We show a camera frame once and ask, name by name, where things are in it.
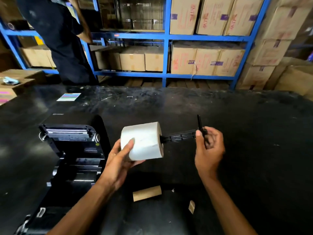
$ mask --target debris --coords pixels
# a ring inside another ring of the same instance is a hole
[[[147,189],[142,189],[133,192],[134,202],[139,200],[144,200],[154,196],[159,196],[162,194],[161,186],[155,186]]]
[[[194,210],[195,210],[195,202],[193,202],[192,200],[189,203],[189,207],[188,207],[189,211],[194,214]]]
[[[101,101],[104,101],[104,100],[106,100],[106,99],[108,99],[108,98],[111,98],[111,96],[109,96],[109,97],[107,97],[107,98],[105,98],[105,99],[103,99],[103,100],[101,100]]]

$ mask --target blue shelf beam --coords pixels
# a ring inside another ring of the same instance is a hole
[[[134,32],[134,31],[101,31],[101,32],[93,32],[93,39],[101,39],[97,41],[102,45],[105,45],[105,39],[120,39],[123,42],[123,39],[151,39],[151,40],[162,40],[164,44],[164,55],[163,55],[163,71],[160,73],[152,73],[152,72],[115,72],[115,71],[97,71],[93,67],[93,63],[91,61],[90,56],[90,48],[89,45],[82,41],[83,46],[86,49],[87,59],[91,66],[91,69],[95,76],[97,75],[108,75],[108,76],[128,76],[128,77],[158,77],[162,78],[162,86],[166,86],[167,78],[182,78],[182,79],[214,79],[214,80],[230,80],[232,81],[230,85],[230,89],[234,89],[238,78],[241,74],[242,68],[245,64],[245,61],[248,57],[248,54],[251,50],[254,39],[257,35],[259,27],[262,23],[266,10],[270,4],[271,0],[264,0],[261,10],[259,12],[258,18],[254,24],[250,36],[213,36],[213,35],[175,35],[170,34],[170,15],[171,15],[171,0],[166,0],[163,10],[163,30],[162,32]],[[99,11],[99,3],[97,0],[93,0],[94,9]],[[10,46],[12,52],[17,58],[23,69],[27,68],[27,65],[21,56],[18,46],[15,43],[14,39],[16,36],[39,36],[38,33],[34,30],[23,30],[23,31],[13,31],[4,28],[4,25],[0,21],[0,31],[4,36],[4,39],[7,41]],[[245,54],[239,64],[238,70],[234,77],[228,76],[200,76],[200,75],[178,75],[167,73],[167,63],[168,63],[168,49],[169,43],[171,40],[189,40],[189,41],[230,41],[230,42],[245,42]],[[48,74],[57,74],[58,71],[54,69],[40,69]]]

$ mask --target label roll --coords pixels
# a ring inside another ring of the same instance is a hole
[[[129,153],[131,161],[163,157],[162,135],[159,122],[126,126],[120,136],[120,146],[124,148],[129,140],[134,140],[134,147]]]

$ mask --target blue shelf post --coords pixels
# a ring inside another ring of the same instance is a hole
[[[190,40],[190,41],[231,41],[231,42],[246,42],[245,54],[239,64],[238,70],[234,77],[229,76],[204,76],[204,75],[194,75],[193,79],[215,79],[215,80],[231,80],[232,83],[230,85],[230,89],[234,89],[238,78],[241,74],[242,68],[245,64],[245,61],[248,57],[248,54],[251,50],[254,39],[257,35],[259,27],[262,23],[266,10],[270,4],[271,0],[264,0],[261,10],[259,12],[258,18],[255,22],[255,25],[252,29],[250,36],[213,36],[213,35],[173,35],[170,34],[170,19],[171,19],[171,0],[166,0],[163,9],[163,29],[164,32],[131,32],[131,31],[102,31],[102,32],[93,32],[93,39],[101,39],[101,44],[104,45],[104,39],[160,39],[164,41],[164,55],[163,55],[163,71],[161,73],[152,73],[152,72],[117,72],[110,70],[101,70],[96,71],[93,67],[92,59],[90,56],[90,48],[87,43],[82,41],[83,46],[85,47],[85,51],[87,53],[87,59],[91,66],[91,69],[95,75],[108,75],[108,76],[128,76],[128,77],[158,77],[162,78],[162,86],[166,86],[167,78],[182,78],[182,79],[190,79],[191,75],[178,75],[167,73],[167,63],[168,63],[168,48],[171,40]],[[99,11],[99,3],[97,0],[93,0],[94,9]],[[39,36],[38,33],[34,30],[25,30],[25,31],[14,31],[10,29],[6,29],[4,25],[0,21],[0,31],[4,36],[4,39],[10,46],[13,54],[16,59],[20,63],[23,69],[30,69],[27,67],[23,57],[21,56],[18,46],[10,39],[10,36]],[[55,69],[41,69],[45,73],[54,73],[57,74],[58,71]]]

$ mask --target black table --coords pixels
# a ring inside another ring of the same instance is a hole
[[[65,92],[82,94],[57,102]],[[35,86],[0,107],[0,234],[33,213],[58,160],[39,140],[38,124],[73,111],[100,114],[111,145],[124,126],[158,121],[170,134],[195,129],[200,114],[224,134],[219,178],[256,231],[313,234],[313,102],[281,92],[95,86]],[[169,143],[164,152],[131,169],[92,233],[223,234],[194,166],[195,142]],[[133,191],[156,185],[162,196],[132,201]]]

